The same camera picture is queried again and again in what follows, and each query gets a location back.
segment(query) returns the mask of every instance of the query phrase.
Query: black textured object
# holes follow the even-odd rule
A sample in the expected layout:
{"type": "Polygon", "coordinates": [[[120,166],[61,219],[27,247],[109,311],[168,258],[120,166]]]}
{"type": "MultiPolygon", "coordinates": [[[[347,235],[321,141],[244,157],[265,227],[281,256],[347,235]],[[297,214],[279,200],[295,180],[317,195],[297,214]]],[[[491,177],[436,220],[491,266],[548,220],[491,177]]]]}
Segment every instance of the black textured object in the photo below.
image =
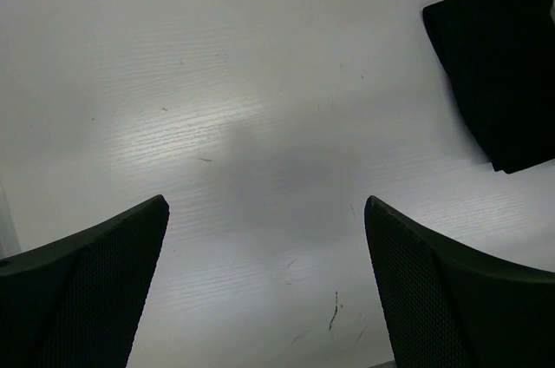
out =
{"type": "Polygon", "coordinates": [[[399,368],[555,366],[555,273],[476,251],[375,197],[365,224],[399,368]]]}
{"type": "Polygon", "coordinates": [[[0,261],[0,366],[124,368],[169,216],[157,196],[0,261]]]}
{"type": "Polygon", "coordinates": [[[463,121],[495,170],[555,158],[553,0],[445,0],[422,12],[463,121]]]}

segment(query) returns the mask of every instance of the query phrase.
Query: wooden surface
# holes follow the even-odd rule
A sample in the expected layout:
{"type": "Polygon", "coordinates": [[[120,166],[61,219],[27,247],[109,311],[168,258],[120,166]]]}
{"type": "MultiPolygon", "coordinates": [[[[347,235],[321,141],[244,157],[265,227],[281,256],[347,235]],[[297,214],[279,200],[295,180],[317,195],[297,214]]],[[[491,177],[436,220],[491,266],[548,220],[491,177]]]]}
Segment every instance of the wooden surface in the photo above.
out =
{"type": "Polygon", "coordinates": [[[23,250],[166,196],[132,368],[391,360],[370,194],[555,270],[555,171],[480,157],[422,27],[437,1],[0,0],[0,180],[23,250]]]}

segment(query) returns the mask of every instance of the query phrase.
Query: folded black cloth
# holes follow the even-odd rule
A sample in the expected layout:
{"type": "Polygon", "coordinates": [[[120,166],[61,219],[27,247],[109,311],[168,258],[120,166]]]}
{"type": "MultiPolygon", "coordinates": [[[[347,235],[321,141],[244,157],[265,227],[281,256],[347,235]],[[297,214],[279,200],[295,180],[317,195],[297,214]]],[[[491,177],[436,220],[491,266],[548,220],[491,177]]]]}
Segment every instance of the folded black cloth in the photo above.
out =
{"type": "Polygon", "coordinates": [[[422,12],[463,121],[495,170],[555,158],[553,0],[445,0],[422,12]]]}

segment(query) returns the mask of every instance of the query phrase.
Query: scratch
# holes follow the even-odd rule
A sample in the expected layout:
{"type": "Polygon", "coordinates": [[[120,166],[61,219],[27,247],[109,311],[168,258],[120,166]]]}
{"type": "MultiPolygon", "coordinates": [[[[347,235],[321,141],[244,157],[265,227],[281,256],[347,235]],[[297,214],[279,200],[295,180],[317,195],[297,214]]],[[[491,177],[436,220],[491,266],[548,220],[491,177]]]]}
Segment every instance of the scratch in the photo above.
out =
{"type": "Polygon", "coordinates": [[[295,258],[292,262],[290,262],[289,264],[287,264],[287,267],[286,267],[285,269],[287,269],[287,268],[289,268],[290,266],[292,266],[293,264],[295,264],[295,262],[296,262],[297,260],[298,260],[298,258],[295,258]]]}
{"type": "Polygon", "coordinates": [[[333,321],[336,319],[336,316],[337,316],[337,292],[336,292],[336,310],[333,312],[333,316],[331,317],[330,327],[328,327],[328,331],[331,331],[331,329],[333,329],[333,321]]]}
{"type": "Polygon", "coordinates": [[[364,326],[364,329],[362,329],[362,332],[360,335],[358,335],[358,338],[356,338],[356,342],[355,345],[358,344],[358,341],[361,340],[362,335],[364,335],[364,333],[366,332],[366,329],[368,329],[368,325],[364,326]]]}
{"type": "Polygon", "coordinates": [[[287,351],[289,348],[291,348],[293,346],[293,344],[295,344],[295,342],[297,342],[298,340],[304,338],[306,335],[308,335],[310,333],[311,329],[308,329],[304,332],[300,332],[295,338],[293,338],[293,340],[287,345],[287,347],[285,348],[285,350],[287,351]]]}

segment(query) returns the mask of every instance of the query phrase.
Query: white table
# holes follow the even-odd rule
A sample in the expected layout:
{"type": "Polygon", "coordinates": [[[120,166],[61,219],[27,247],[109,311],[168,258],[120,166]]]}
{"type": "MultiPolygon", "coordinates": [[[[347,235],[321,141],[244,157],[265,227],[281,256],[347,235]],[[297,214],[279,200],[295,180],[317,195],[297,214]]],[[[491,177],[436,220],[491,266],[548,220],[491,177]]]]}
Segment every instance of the white table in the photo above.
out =
{"type": "Polygon", "coordinates": [[[166,196],[132,368],[390,360],[370,194],[555,270],[555,170],[480,157],[422,27],[437,1],[0,0],[0,180],[21,248],[166,196]]]}

